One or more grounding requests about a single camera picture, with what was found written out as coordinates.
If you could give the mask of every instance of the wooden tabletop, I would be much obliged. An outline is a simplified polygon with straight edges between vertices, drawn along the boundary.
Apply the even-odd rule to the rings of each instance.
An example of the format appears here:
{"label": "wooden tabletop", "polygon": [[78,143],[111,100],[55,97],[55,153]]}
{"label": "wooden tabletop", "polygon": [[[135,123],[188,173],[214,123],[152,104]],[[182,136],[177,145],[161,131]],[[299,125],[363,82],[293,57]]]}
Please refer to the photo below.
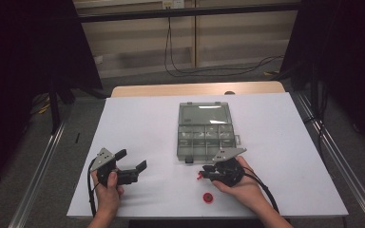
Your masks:
{"label": "wooden tabletop", "polygon": [[131,85],[115,87],[111,97],[223,95],[226,92],[235,94],[282,93],[285,90],[280,82]]}

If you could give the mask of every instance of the forearm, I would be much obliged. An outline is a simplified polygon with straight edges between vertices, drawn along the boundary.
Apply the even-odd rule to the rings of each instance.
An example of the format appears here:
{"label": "forearm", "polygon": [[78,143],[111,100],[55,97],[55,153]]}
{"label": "forearm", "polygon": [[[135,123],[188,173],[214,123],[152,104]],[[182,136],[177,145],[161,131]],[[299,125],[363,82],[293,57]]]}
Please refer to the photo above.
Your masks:
{"label": "forearm", "polygon": [[257,214],[266,228],[275,227],[292,227],[275,209],[269,204],[268,201],[262,202],[252,208],[252,211]]}
{"label": "forearm", "polygon": [[93,221],[88,225],[88,228],[107,228],[113,219],[114,216],[99,210],[97,211]]}

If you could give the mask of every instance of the wire on wall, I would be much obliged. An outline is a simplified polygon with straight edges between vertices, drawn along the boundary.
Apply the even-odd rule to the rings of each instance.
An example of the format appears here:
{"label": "wire on wall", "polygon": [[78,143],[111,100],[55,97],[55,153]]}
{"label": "wire on wall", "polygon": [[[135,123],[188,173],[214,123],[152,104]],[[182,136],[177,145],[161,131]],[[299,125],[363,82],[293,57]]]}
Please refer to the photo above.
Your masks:
{"label": "wire on wall", "polygon": [[[171,72],[168,67],[167,67],[167,50],[168,50],[168,44],[170,44],[170,60],[171,60],[171,64],[174,68],[175,71],[177,71],[177,74],[175,72]],[[170,74],[173,77],[189,77],[189,76],[210,76],[210,77],[214,77],[214,76],[220,76],[220,77],[225,77],[225,76],[234,76],[234,75],[241,75],[241,74],[245,74],[248,72],[251,72],[253,70],[256,70],[257,68],[267,65],[269,63],[271,63],[274,60],[277,59],[281,59],[283,58],[284,55],[279,55],[279,56],[270,56],[270,57],[266,57],[264,59],[262,59],[261,61],[259,61],[259,63],[256,66],[246,66],[246,67],[221,67],[221,68],[207,68],[207,69],[196,69],[196,70],[181,70],[178,69],[176,67],[176,65],[174,64],[174,59],[173,59],[173,43],[172,43],[172,35],[171,35],[171,20],[170,18],[168,18],[168,32],[167,32],[167,38],[166,38],[166,42],[165,42],[165,49],[164,49],[164,68],[167,71],[168,74]],[[216,71],[216,70],[236,70],[239,72],[233,72],[233,73],[227,73],[227,74],[218,74],[218,73],[214,73],[214,74],[201,74],[203,72],[208,72],[208,71]]]}

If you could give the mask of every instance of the wall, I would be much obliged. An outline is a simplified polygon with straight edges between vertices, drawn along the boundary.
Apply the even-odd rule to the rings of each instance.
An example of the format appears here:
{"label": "wall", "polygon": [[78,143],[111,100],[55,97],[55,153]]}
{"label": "wall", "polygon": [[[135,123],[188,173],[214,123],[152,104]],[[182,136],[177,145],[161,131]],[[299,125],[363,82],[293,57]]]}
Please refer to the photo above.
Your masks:
{"label": "wall", "polygon": [[[298,2],[185,0],[186,8],[211,8]],[[155,0],[74,0],[79,14],[160,10]],[[177,68],[255,63],[282,55],[287,48],[296,11],[260,12],[171,18],[173,60]],[[97,65],[102,78],[164,71],[168,20],[144,19],[83,24],[91,51],[104,56]]]}

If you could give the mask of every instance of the hand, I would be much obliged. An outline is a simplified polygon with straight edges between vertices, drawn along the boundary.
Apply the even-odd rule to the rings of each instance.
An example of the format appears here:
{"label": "hand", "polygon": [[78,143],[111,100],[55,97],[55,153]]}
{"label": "hand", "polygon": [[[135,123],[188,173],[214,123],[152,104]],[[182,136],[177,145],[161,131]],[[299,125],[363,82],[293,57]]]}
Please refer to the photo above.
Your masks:
{"label": "hand", "polygon": [[88,227],[108,227],[117,215],[118,207],[120,206],[120,196],[124,193],[124,188],[117,186],[118,177],[115,172],[109,174],[107,187],[99,183],[97,171],[91,172],[90,175],[93,178],[94,186],[97,185],[98,209],[96,216]]}
{"label": "hand", "polygon": [[[253,175],[249,170],[254,170],[242,156],[237,156],[237,161],[244,168],[244,171],[247,174]],[[217,180],[212,181],[212,183],[223,193],[228,193],[234,196],[239,202],[252,210],[254,210],[261,202],[266,201],[256,181],[246,176],[242,177],[241,181],[233,187],[229,187]]]}
{"label": "hand", "polygon": [[[237,161],[244,168],[245,173],[254,176],[252,173],[254,170],[242,156],[237,156]],[[242,177],[241,181],[233,187],[229,187],[217,180],[212,181],[212,183],[223,193],[234,196],[239,202],[250,208],[254,213],[257,214],[265,227],[292,227],[290,223],[287,222],[287,220],[285,220],[269,204],[255,180],[244,176]]]}

